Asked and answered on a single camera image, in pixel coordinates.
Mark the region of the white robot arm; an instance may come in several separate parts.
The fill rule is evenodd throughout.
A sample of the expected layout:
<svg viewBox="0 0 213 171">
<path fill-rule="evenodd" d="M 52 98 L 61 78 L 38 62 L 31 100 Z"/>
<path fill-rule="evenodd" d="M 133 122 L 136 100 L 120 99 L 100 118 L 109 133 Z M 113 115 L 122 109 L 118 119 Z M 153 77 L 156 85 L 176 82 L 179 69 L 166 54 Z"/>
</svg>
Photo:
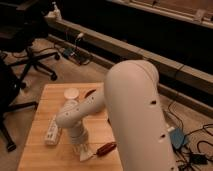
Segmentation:
<svg viewBox="0 0 213 171">
<path fill-rule="evenodd" d="M 106 109 L 123 171 L 179 171 L 158 94 L 157 68 L 146 60 L 114 65 L 103 86 L 56 116 L 61 128 Z"/>
</svg>

